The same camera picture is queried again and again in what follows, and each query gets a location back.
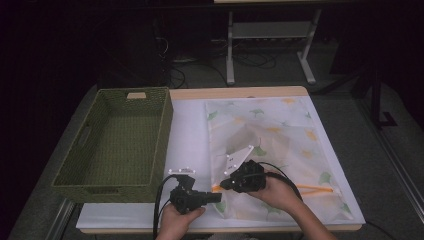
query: cord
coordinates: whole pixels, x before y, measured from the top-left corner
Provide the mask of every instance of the cord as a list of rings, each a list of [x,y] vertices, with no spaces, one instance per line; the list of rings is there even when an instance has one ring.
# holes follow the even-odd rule
[[[258,162],[259,164],[265,164],[265,165],[269,165],[269,166],[271,166],[271,167],[273,167],[273,168],[275,168],[275,169],[277,169],[281,174],[283,174],[284,175],[284,177],[286,177],[286,178],[289,178],[289,177],[287,177],[287,175],[281,170],[281,169],[279,169],[277,166],[275,166],[275,165],[273,165],[273,164],[271,164],[271,163],[267,163],[267,162]]]
[[[163,185],[165,185],[166,181],[168,181],[170,178],[177,178],[177,175],[172,174],[166,177],[162,181],[162,183],[159,185],[158,191],[156,193],[155,210],[153,212],[153,239],[156,239],[156,237],[158,236],[158,225],[159,225],[159,217],[160,217],[159,204],[160,204],[160,198],[162,196]]]
[[[383,229],[382,227],[378,226],[377,224],[370,222],[369,220],[365,220],[365,222],[370,225],[373,226],[375,228],[377,228],[378,230],[380,230],[382,233],[384,233],[387,237],[389,237],[392,240],[396,240],[395,237],[393,237],[393,235],[391,235],[389,232],[387,232],[385,229]]]

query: hand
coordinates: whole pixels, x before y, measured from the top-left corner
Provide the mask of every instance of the hand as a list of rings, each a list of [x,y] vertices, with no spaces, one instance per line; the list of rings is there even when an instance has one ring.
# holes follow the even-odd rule
[[[308,239],[336,239],[308,206],[296,196],[293,189],[283,181],[267,176],[264,189],[248,194],[266,202],[271,207],[281,209],[290,214]]]
[[[296,196],[293,189],[281,180],[266,177],[266,186],[257,192],[249,192],[250,196],[258,198],[274,208],[289,212],[292,206],[302,201]]]
[[[159,235],[156,240],[180,240],[188,231],[190,223],[200,217],[205,208],[198,208],[187,214],[180,214],[170,203],[163,209]]]

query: metal stand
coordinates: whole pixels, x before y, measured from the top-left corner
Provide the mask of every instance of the metal stand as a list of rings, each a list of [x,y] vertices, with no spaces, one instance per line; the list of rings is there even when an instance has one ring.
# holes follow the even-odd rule
[[[228,15],[227,84],[234,85],[233,39],[246,38],[306,38],[302,51],[298,52],[300,64],[309,84],[316,83],[307,61],[309,49],[315,35],[321,9],[315,11],[312,21],[234,23],[233,12]]]
[[[302,65],[303,72],[305,73],[306,81],[308,81],[308,83],[311,85],[315,84],[316,80],[312,74],[312,70],[309,67],[309,63],[306,58],[308,57],[309,49],[311,48],[312,40],[314,39],[315,30],[317,29],[320,15],[321,9],[316,10],[311,25],[309,26],[308,35],[306,37],[306,45],[301,52],[297,53],[300,65]]]

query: black cable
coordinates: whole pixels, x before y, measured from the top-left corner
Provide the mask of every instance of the black cable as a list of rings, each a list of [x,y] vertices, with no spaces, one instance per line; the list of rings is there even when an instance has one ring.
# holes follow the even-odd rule
[[[160,205],[160,198],[162,196],[162,190],[163,185],[165,185],[166,181],[168,181],[170,178],[176,178],[177,175],[172,174],[166,177],[162,183],[158,187],[158,191],[156,192],[156,201],[155,201],[155,210],[153,212],[153,239],[156,239],[158,236],[158,225],[159,225],[159,205]]]
[[[303,234],[303,232],[302,233],[300,233],[300,235],[299,235],[299,237],[297,238],[297,240],[302,240],[303,239],[303,237],[305,237],[305,235]]]
[[[175,88],[175,89],[179,89],[179,88],[181,88],[183,85],[186,85],[186,87],[187,87],[187,88],[189,88],[188,83],[186,82],[186,76],[185,76],[184,72],[183,72],[183,71],[181,71],[181,70],[179,70],[179,69],[176,69],[175,67],[171,67],[171,70],[174,70],[174,71],[178,72],[179,74],[181,74],[181,77],[182,77],[182,78],[173,77],[173,76],[172,76],[172,74],[171,74],[170,82],[174,85],[174,88]],[[172,81],[172,79],[179,80],[179,81],[181,81],[181,83],[180,83],[178,86],[175,86],[175,84],[174,84],[174,82]]]
[[[281,170],[281,169],[279,169],[277,166],[275,166],[275,165],[273,165],[273,164],[271,164],[271,163],[267,163],[267,162],[258,162],[259,164],[265,164],[265,165],[269,165],[269,166],[271,166],[271,167],[273,167],[273,168],[275,168],[275,169],[277,169],[281,174],[283,174],[284,175],[284,177],[286,177],[286,178],[288,178],[287,177],[287,175]]]
[[[373,226],[375,228],[377,228],[378,230],[380,230],[382,233],[384,233],[387,237],[389,237],[392,240],[396,240],[395,237],[393,237],[393,235],[391,235],[389,232],[387,232],[385,229],[383,229],[382,227],[378,226],[377,224],[370,222],[369,220],[365,220],[365,222],[367,224],[369,224],[370,226]]]
[[[160,216],[160,215],[162,215],[163,209],[165,208],[166,204],[168,204],[168,203],[169,203],[169,201],[171,201],[171,199],[168,199],[168,200],[167,200],[167,201],[163,204],[162,208],[161,208],[161,209],[160,209],[160,211],[159,211],[159,216]]]

